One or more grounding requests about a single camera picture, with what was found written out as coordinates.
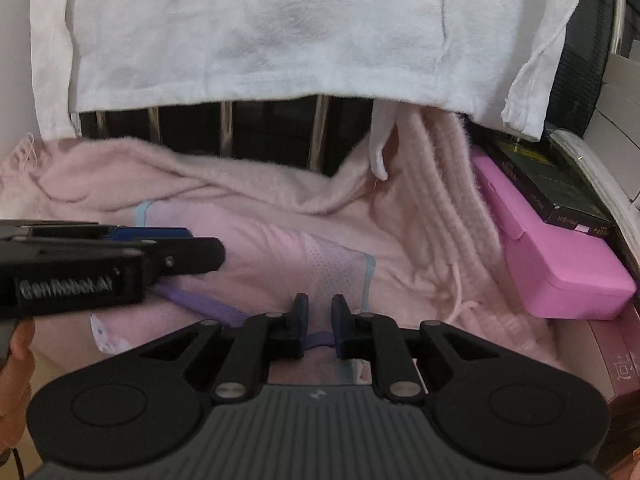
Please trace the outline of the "person's left hand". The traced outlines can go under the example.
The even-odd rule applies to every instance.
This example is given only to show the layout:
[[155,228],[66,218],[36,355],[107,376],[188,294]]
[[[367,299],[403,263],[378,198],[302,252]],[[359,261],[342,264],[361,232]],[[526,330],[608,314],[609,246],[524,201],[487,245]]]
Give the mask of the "person's left hand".
[[30,380],[35,370],[30,350],[34,335],[33,320],[17,325],[10,341],[9,359],[1,371],[1,452],[14,448],[25,431],[26,411],[32,397]]

